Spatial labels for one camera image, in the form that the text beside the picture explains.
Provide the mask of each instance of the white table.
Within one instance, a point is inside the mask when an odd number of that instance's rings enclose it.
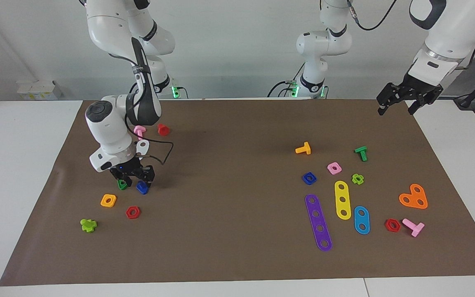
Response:
[[[0,102],[0,277],[80,105],[81,101]],[[475,115],[441,100],[421,108],[415,118],[475,220]],[[0,296],[41,295],[459,297],[475,295],[475,276],[0,288]]]

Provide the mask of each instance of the red bolt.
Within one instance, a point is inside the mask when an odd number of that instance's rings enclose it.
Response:
[[[160,136],[165,137],[166,135],[170,134],[170,128],[168,128],[164,124],[158,124],[157,132],[159,133]]]
[[[388,219],[386,220],[386,229],[391,232],[399,232],[401,230],[401,225],[399,224],[399,221],[395,219]]]
[[[128,219],[136,219],[140,216],[140,208],[138,206],[130,206],[128,210],[126,210],[126,216]]]

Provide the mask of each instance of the green led light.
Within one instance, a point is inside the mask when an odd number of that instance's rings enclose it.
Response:
[[[181,94],[179,94],[179,90],[177,89],[177,87],[175,86],[172,86],[172,93],[173,93],[173,97],[175,99],[179,98],[181,96]]]
[[[292,90],[291,96],[294,98],[298,97],[298,91],[300,90],[300,86],[296,85],[296,88]]]

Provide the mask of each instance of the green t-shaped bolt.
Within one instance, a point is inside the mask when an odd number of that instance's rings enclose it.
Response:
[[[360,157],[362,158],[362,162],[366,162],[368,160],[368,157],[366,156],[367,150],[368,148],[365,146],[359,147],[355,150],[355,153],[360,154]]]

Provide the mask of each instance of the blue square nut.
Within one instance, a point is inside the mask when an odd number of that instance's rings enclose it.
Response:
[[[148,188],[148,185],[144,182],[144,181],[139,181],[137,183],[137,190],[139,190],[139,192],[142,194],[142,195],[145,195],[148,193],[149,191],[149,188]]]
[[[312,172],[308,172],[302,177],[302,180],[306,184],[311,186],[312,184],[314,184],[316,182],[316,177]]]

